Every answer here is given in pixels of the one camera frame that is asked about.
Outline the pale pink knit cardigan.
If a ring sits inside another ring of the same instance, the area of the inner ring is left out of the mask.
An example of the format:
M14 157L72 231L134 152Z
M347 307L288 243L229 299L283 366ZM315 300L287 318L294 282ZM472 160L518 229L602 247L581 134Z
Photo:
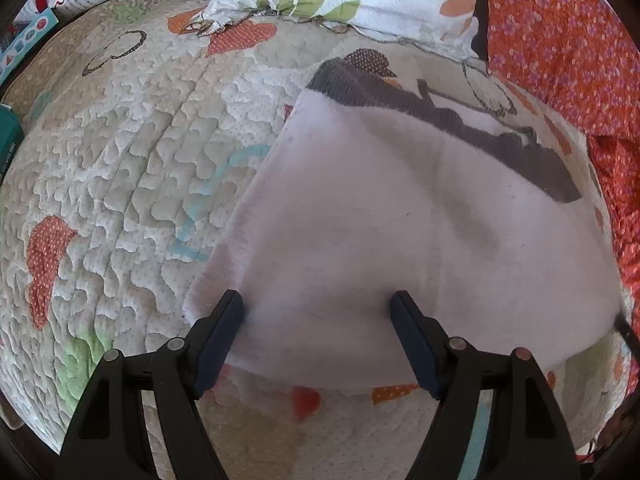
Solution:
M328 389L413 378L390 320L400 290L450 335L545 368L620 308L611 249L555 151L340 58L299 95L184 315L229 289L246 307L231 364Z

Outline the heart pattern quilted bedspread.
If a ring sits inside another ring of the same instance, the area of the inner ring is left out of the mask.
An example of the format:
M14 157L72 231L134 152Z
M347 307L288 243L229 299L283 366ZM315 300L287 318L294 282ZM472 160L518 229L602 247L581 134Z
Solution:
M265 16L209 47L177 34L201 3L103 3L3 98L26 139L1 185L1 390L44 452L60 450L106 350L153 351L186 332L180 307L205 249L328 58L415 73L438 98L533 126L559 154L564 134L563 158L611 247L585 138L482 61ZM614 332L549 370L578 448L623 403L629 369ZM314 391L237 368L221 376L198 409L231 479L401 479L436 408L410 386Z

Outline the teal cardboard box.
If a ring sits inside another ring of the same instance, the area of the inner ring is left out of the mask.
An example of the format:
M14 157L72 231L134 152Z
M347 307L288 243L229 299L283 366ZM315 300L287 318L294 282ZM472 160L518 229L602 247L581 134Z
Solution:
M0 105L0 181L13 162L20 144L24 140L24 131L18 117L11 107Z

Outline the red floral blanket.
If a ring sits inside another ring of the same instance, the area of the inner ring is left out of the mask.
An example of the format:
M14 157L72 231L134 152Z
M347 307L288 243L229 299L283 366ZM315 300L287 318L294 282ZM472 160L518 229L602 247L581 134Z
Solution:
M603 192L612 231L614 256L623 285L639 300L639 141L590 136L588 153ZM594 454L610 448L639 420L639 307L627 318L616 316L614 330L631 353L631 374L623 403L606 422Z

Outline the dark cushion behind pillow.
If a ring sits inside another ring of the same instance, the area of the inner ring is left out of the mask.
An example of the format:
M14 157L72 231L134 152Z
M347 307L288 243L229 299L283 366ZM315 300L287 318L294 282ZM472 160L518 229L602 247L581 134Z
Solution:
M485 63L488 62L488 0L476 0L473 12L478 21L477 33L472 39L471 48L475 54Z

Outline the red floral pillow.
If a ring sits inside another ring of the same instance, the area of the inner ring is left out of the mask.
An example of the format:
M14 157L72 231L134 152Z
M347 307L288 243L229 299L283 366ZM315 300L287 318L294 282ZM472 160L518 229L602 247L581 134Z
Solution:
M639 51L603 0L487 0L488 65L585 134L639 137Z

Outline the colourful dotted flat box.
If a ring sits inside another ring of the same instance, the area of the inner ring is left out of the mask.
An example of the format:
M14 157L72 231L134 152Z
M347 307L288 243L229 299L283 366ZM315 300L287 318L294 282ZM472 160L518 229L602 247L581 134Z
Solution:
M47 33L58 24L58 18L51 9L46 9L26 24L18 25L18 32L8 32L1 38L0 82L3 84L21 64L24 57Z

